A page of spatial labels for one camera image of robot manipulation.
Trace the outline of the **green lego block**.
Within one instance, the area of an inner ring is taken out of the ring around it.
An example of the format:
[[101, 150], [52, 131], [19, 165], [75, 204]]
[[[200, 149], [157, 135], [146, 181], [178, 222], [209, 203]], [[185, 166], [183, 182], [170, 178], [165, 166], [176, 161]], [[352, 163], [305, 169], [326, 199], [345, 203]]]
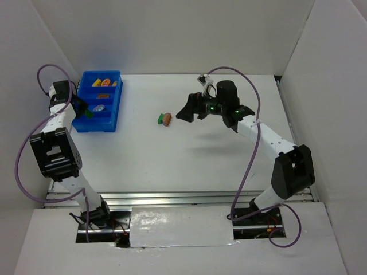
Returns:
[[86, 110], [84, 111], [84, 115], [85, 115], [87, 118], [89, 118], [89, 119], [93, 118], [93, 112], [91, 112], [89, 109], [86, 109]]
[[165, 114], [160, 114], [159, 118], [158, 118], [158, 124], [164, 124], [164, 119], [165, 119]]

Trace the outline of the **pink orange lego piece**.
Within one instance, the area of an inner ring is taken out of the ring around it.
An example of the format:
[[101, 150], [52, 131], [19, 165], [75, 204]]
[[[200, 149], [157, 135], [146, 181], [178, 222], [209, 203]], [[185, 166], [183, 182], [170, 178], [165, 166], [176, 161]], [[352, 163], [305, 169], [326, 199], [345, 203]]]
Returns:
[[172, 120], [172, 115], [171, 115], [171, 113], [165, 113], [165, 114], [163, 115], [163, 118], [162, 118], [162, 124], [163, 124], [165, 127], [167, 127], [167, 126], [169, 126], [169, 124], [170, 124], [171, 120]]

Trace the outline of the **yellow rectangular lego brick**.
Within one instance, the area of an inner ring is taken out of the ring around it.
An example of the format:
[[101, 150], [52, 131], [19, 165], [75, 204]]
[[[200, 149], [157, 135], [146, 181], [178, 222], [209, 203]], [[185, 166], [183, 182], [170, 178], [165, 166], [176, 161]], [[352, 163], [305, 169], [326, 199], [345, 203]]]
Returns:
[[92, 87], [99, 87], [101, 86], [102, 80], [101, 79], [97, 79], [95, 80], [95, 82], [92, 84]]

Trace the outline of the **yellow oval printed lego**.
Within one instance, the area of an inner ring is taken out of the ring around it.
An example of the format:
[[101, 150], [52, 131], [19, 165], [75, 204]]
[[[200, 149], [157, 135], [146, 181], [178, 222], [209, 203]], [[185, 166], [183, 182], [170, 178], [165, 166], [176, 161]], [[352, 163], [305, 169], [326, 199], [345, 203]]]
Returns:
[[104, 79], [102, 82], [101, 82], [101, 87], [107, 87], [107, 86], [110, 86], [111, 85], [111, 80], [110, 79]]

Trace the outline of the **purple oval lego piece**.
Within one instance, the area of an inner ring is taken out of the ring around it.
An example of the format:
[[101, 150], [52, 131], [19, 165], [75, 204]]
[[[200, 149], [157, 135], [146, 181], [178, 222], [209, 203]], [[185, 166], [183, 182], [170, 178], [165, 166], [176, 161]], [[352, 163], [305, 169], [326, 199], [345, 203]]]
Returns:
[[97, 106], [93, 109], [93, 111], [94, 111], [94, 112], [101, 112], [101, 111], [104, 111], [105, 109], [106, 109], [105, 105], [100, 104], [100, 105], [97, 105]]

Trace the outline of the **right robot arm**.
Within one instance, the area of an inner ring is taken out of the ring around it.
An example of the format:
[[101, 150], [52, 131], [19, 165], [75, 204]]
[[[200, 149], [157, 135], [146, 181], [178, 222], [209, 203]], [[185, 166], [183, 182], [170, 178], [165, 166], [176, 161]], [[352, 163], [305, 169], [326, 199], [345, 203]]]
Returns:
[[215, 96], [208, 91], [189, 94], [176, 118], [191, 123], [195, 117], [202, 120], [208, 115], [221, 116], [227, 128], [254, 142], [251, 162], [254, 162], [259, 148], [274, 162], [270, 186], [249, 203], [250, 217], [262, 216], [273, 206], [315, 183], [313, 159], [308, 146], [298, 146], [282, 138], [261, 122], [257, 113], [240, 104], [233, 81], [218, 82]]

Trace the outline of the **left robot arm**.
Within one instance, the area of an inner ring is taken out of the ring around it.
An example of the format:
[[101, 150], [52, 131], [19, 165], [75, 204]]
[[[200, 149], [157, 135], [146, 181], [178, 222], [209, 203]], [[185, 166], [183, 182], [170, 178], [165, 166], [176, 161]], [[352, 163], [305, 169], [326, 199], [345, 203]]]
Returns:
[[88, 103], [74, 94], [75, 87], [67, 80], [52, 84], [48, 93], [52, 118], [29, 141], [42, 175], [76, 194], [81, 211], [76, 220], [105, 229], [112, 225], [110, 210], [81, 172], [82, 158], [70, 135], [74, 119], [88, 110]]

